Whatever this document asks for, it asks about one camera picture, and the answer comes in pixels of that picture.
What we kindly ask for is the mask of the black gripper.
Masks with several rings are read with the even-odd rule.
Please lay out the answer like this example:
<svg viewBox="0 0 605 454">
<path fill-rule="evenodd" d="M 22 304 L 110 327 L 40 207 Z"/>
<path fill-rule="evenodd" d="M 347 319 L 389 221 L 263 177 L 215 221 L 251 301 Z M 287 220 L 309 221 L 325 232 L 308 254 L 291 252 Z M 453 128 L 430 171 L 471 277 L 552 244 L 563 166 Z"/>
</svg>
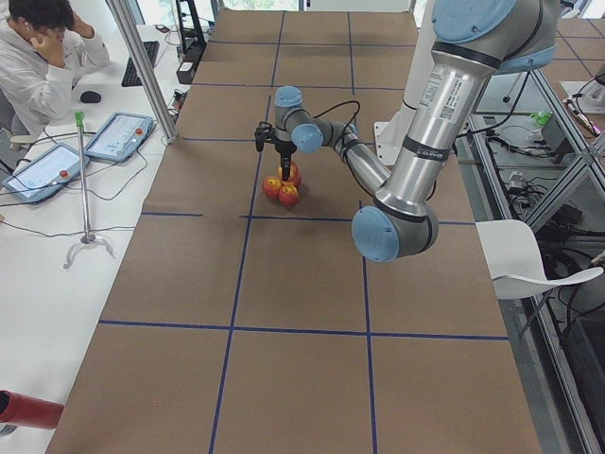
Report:
<svg viewBox="0 0 605 454">
<path fill-rule="evenodd" d="M 274 139 L 274 147 L 280 156 L 279 175 L 282 181 L 288 181 L 292 174 L 291 155 L 297 150 L 296 145 L 291 141 L 284 141 L 278 138 Z"/>
</svg>

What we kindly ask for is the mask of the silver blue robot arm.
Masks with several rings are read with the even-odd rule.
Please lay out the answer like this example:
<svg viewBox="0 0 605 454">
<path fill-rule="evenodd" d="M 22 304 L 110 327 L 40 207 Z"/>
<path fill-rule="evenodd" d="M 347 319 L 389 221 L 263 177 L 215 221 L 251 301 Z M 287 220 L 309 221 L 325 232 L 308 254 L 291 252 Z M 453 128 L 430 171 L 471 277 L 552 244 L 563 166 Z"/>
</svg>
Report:
<svg viewBox="0 0 605 454">
<path fill-rule="evenodd" d="M 256 147 L 273 144 L 284 171 L 297 150 L 332 148 L 372 195 L 373 204 L 353 219 L 352 237 L 360 254 L 390 262 L 422 253 L 439 232 L 429 193 L 481 87 L 494 74 L 548 65 L 559 14 L 557 1 L 436 2 L 431 16 L 434 66 L 393 168 L 379 161 L 351 123 L 310 115 L 293 86 L 277 90 L 275 123 L 257 127 Z"/>
</svg>

